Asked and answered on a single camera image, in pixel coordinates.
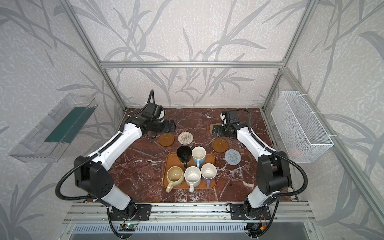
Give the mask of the brown round wooden coaster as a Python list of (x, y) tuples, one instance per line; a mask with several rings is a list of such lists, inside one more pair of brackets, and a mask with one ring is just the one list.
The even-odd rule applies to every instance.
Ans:
[(225, 139), (215, 139), (212, 148), (216, 153), (225, 153), (229, 149), (229, 144)]

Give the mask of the cork flower-shaped coaster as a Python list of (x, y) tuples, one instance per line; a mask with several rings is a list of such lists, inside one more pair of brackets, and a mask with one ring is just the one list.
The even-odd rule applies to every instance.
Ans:
[(209, 127), (209, 132), (212, 134), (213, 133), (213, 128), (214, 126), (222, 126), (221, 123), (215, 123), (215, 124), (210, 124), (210, 127)]

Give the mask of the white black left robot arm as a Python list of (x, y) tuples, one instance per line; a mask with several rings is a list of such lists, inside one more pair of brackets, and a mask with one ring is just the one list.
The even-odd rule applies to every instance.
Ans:
[(142, 111), (128, 116), (122, 128), (102, 147), (74, 161), (75, 167), (84, 164), (74, 172), (75, 185), (95, 196), (99, 202), (125, 211), (132, 199), (115, 185), (109, 170), (118, 157), (142, 135), (174, 132), (175, 121), (166, 120), (165, 114), (163, 106), (148, 103)]

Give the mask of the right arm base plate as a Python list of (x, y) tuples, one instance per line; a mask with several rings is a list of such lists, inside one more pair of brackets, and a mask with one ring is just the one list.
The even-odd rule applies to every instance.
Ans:
[(252, 208), (247, 203), (228, 203), (226, 209), (230, 213), (232, 220), (270, 220), (272, 218), (269, 206)]

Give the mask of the grey round woven coaster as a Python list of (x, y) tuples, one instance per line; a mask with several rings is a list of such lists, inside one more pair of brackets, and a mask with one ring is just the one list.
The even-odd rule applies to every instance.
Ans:
[(233, 149), (229, 149), (225, 152), (225, 161), (231, 165), (235, 166), (241, 162), (241, 154)]

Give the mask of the white and purple mug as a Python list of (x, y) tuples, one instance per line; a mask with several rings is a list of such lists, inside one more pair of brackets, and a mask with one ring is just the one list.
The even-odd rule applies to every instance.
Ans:
[(201, 168), (202, 179), (206, 182), (206, 188), (209, 189), (216, 178), (217, 168), (215, 165), (207, 163)]

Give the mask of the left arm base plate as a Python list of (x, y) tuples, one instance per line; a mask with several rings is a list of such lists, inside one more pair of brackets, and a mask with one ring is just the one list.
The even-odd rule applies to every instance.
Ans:
[(112, 207), (109, 216), (112, 221), (148, 221), (151, 209), (151, 204), (130, 204), (125, 210)]

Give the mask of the white and blue mug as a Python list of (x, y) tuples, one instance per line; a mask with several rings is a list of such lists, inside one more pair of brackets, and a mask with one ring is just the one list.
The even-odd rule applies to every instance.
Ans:
[(206, 150), (203, 147), (195, 147), (192, 149), (192, 157), (197, 167), (200, 169), (206, 160)]

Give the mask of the black mug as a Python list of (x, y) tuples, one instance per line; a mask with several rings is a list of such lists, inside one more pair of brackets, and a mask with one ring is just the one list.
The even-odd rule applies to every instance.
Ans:
[(188, 168), (188, 164), (192, 158), (192, 150), (188, 146), (181, 146), (177, 149), (177, 157), (180, 162), (183, 164), (184, 168)]

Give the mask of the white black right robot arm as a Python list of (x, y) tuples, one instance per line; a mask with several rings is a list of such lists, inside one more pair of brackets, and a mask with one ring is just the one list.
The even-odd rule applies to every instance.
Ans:
[(247, 196), (245, 206), (258, 209), (272, 203), (291, 185), (290, 169), (289, 164), (256, 135), (251, 128), (251, 121), (240, 120), (239, 111), (223, 111), (222, 123), (213, 127), (213, 135), (238, 140), (257, 160), (257, 186)]

